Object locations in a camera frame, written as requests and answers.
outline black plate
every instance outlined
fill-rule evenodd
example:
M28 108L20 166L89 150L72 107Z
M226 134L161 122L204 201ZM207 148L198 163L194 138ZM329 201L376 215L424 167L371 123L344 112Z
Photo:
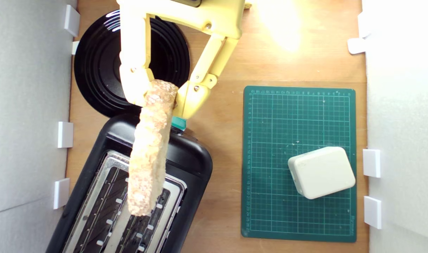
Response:
M181 87L189 78L189 49L179 28L156 17L151 24L150 69L156 79ZM114 117L122 113L138 115L140 107L124 96L119 75L121 64L120 11L100 17L79 41L74 74L84 99L98 112Z

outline bread slice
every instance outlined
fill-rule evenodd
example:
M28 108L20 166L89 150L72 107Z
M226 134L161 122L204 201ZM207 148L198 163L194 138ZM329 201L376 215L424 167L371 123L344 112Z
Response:
M153 80L134 131L129 162L128 210L143 216L153 210L166 177L166 155L178 87Z

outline white box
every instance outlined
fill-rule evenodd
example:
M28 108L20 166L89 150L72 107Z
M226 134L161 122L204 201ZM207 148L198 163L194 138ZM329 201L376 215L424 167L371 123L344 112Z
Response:
M341 147L325 147L288 160L299 194L312 200L355 185L347 153Z
M378 149L363 149L362 163L365 176L381 178L380 151Z
M73 147L73 123L58 122L58 148Z
M381 200L364 196L364 222L381 229Z
M64 178L59 181L55 181L53 209L58 209L66 205L67 201L69 200L70 184L70 178Z

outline white bracket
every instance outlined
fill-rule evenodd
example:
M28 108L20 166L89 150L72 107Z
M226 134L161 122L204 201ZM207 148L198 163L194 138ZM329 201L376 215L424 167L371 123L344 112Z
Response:
M381 200L364 196L364 222L381 229Z
M55 181L53 209L58 209L66 205L69 200L70 182L71 180L69 178Z
M73 147L73 123L58 122L58 148Z
M72 55L74 56L76 53L76 49L78 48L79 40L72 42Z
M79 18L79 13L71 5L66 5L66 19L64 20L64 29L73 35L73 37L78 36Z
M381 178L381 159L378 149L363 149L362 162L365 176Z

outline grid line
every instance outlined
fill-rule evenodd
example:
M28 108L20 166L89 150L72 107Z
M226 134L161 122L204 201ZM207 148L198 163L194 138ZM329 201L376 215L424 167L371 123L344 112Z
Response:
M347 151L356 173L354 92L288 87L249 90L244 91L244 120L248 117L244 122L244 145L248 143L244 163L248 165L244 166L247 176L243 186L248 187L243 187L247 203L243 235L356 240L356 186L309 200L298 194L287 167L292 156L340 146Z

